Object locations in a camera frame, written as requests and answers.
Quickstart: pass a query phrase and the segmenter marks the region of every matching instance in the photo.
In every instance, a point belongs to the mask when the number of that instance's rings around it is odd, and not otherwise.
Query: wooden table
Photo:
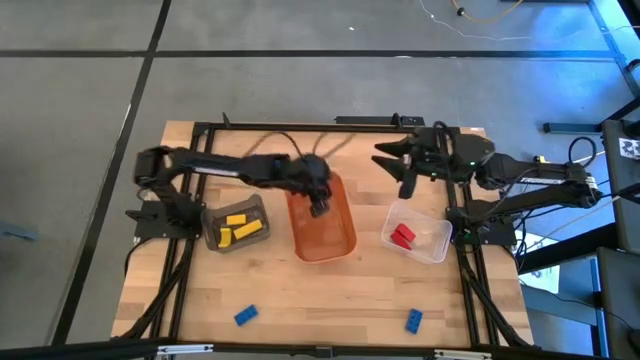
[[[193,125],[193,122],[168,122],[162,144],[188,147]],[[484,135],[484,130],[479,128],[463,128],[462,131]],[[216,131],[213,152],[241,156],[263,134],[262,131]],[[290,135],[303,152],[309,152],[320,133],[291,132]],[[328,134],[318,153],[323,154],[346,136],[345,133]],[[228,254],[209,251],[203,240],[196,242],[179,339],[262,344],[469,347],[454,248],[449,247],[444,262],[424,265],[381,245],[380,231],[390,205],[398,200],[398,184],[370,157],[380,154],[373,144],[404,136],[358,133],[328,159],[331,169],[344,181],[358,244],[351,255],[327,263],[307,264],[294,254],[283,191],[258,190],[235,179],[209,176],[204,200],[210,208],[259,193],[272,226],[271,237]],[[257,152],[288,152],[295,156],[292,145],[280,136],[270,137]],[[498,196],[497,192],[483,191],[476,185],[472,191],[474,198],[495,200]],[[444,182],[419,179],[409,204],[423,214],[442,219],[448,205]],[[513,259],[497,246],[485,246],[483,250],[492,298],[520,336],[531,342]],[[166,251],[166,240],[153,240],[133,254],[113,335],[128,330],[156,295]],[[233,316],[250,304],[258,308],[258,317],[238,327]],[[161,334],[168,332],[172,308],[173,300],[170,299]],[[424,312],[417,335],[404,329],[410,308]],[[486,343],[484,314],[477,299],[475,309],[481,339]]]

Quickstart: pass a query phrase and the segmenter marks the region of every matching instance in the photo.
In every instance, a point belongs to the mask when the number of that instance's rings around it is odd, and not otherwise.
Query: blue lego brick
[[[233,318],[236,319],[236,324],[238,324],[238,326],[242,326],[246,324],[249,320],[256,317],[257,315],[258,315],[258,310],[254,305],[251,305],[248,308],[239,312],[238,315],[234,316]]]
[[[409,318],[407,319],[407,324],[404,326],[404,328],[408,332],[415,335],[418,333],[418,328],[420,328],[420,321],[422,321],[422,311],[411,309],[409,311]]]

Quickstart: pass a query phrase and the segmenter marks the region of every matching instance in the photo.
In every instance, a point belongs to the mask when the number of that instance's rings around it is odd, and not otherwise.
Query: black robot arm
[[[309,196],[314,217],[329,210],[331,171],[316,155],[306,154],[294,160],[286,154],[232,157],[161,146],[138,153],[136,159],[134,182],[160,200],[145,201],[140,211],[127,211],[138,222],[136,236],[199,236],[203,204],[192,200],[189,194],[179,193],[172,184],[176,176],[186,173],[231,177],[258,188]]]
[[[549,164],[517,161],[508,155],[495,153],[494,144],[478,135],[454,134],[451,155],[442,155],[436,128],[418,128],[405,139],[376,144],[376,149],[396,158],[373,156],[372,159],[402,182],[400,198],[410,198],[418,175],[451,180],[464,184],[475,177],[484,189],[508,190],[516,183],[548,185],[546,188],[501,200],[488,202],[471,200],[465,207],[448,209],[447,218],[456,230],[478,230],[480,238],[472,243],[511,245],[515,243],[511,215],[551,205],[590,208],[602,197],[595,180],[577,163]]]

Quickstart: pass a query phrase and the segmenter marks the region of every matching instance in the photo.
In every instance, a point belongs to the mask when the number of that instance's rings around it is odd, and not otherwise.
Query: red lego brick
[[[394,231],[393,234],[391,234],[391,240],[393,240],[394,243],[396,243],[396,245],[403,247],[407,250],[411,250],[411,246],[409,246],[409,244],[407,243],[407,240],[400,235],[399,232]]]
[[[416,234],[414,234],[411,230],[409,230],[409,228],[405,224],[402,224],[402,223],[399,224],[396,227],[395,231],[400,233],[400,235],[402,235],[402,237],[404,237],[409,242],[413,241],[413,239],[416,238]]]

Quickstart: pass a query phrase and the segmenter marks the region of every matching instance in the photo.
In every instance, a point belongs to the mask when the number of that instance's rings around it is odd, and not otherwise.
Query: clear plastic container
[[[404,249],[391,240],[391,234],[401,223],[416,235],[413,241],[408,242],[411,250]],[[450,222],[435,220],[415,212],[409,209],[406,201],[401,200],[391,205],[380,235],[384,246],[421,263],[433,264],[442,262],[447,255],[452,231]]]

